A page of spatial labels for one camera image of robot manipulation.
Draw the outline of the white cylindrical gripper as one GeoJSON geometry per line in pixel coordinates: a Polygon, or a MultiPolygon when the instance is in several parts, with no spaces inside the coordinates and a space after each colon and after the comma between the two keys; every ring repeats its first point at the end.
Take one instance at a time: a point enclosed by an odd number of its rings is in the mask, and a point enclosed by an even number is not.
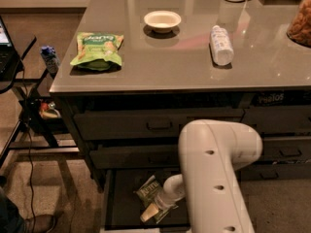
{"type": "Polygon", "coordinates": [[[171,176],[164,182],[162,190],[156,196],[158,206],[155,203],[151,203],[141,214],[140,219],[143,222],[148,221],[159,212],[158,207],[171,208],[185,196],[183,176],[181,174],[171,176]]]}

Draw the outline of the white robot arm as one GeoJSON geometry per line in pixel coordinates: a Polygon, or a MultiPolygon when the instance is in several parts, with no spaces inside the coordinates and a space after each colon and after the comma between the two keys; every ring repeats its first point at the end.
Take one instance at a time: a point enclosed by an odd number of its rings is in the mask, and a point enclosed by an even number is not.
{"type": "Polygon", "coordinates": [[[168,178],[140,219],[185,199],[190,233],[255,233],[235,171],[259,159],[262,140],[238,122],[199,119],[181,131],[181,173],[168,178]]]}

